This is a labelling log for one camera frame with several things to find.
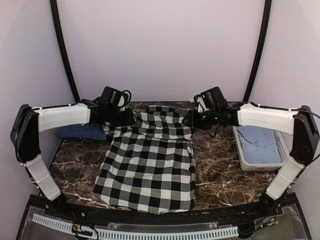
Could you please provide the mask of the black white plaid shirt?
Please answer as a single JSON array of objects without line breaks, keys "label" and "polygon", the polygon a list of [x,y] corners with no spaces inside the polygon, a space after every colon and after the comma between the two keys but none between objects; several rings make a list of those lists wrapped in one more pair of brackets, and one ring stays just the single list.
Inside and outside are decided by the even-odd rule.
[{"label": "black white plaid shirt", "polygon": [[109,206],[160,215],[195,205],[196,162],[192,130],[171,106],[133,113],[133,124],[111,126],[111,139],[94,194]]}]

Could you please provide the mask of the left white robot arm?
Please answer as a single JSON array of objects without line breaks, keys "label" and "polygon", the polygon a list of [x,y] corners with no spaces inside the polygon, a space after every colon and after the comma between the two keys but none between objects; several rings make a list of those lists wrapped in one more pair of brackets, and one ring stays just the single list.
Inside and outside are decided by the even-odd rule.
[{"label": "left white robot arm", "polygon": [[107,108],[86,99],[78,103],[47,107],[23,104],[17,112],[10,139],[17,161],[49,201],[51,210],[58,217],[67,218],[71,208],[42,158],[40,133],[72,125],[108,123],[112,127],[122,127],[133,122],[134,113],[130,108]]}]

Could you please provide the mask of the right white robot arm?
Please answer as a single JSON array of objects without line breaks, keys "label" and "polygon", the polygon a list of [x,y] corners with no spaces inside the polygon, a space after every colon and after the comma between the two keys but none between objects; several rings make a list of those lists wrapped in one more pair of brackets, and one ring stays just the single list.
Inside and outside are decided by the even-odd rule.
[{"label": "right white robot arm", "polygon": [[253,102],[214,103],[203,110],[191,109],[182,122],[190,128],[208,130],[214,125],[259,127],[279,132],[289,151],[284,165],[266,187],[255,205],[255,213],[266,217],[303,171],[320,156],[316,153],[320,131],[319,115],[307,106],[281,108]]}]

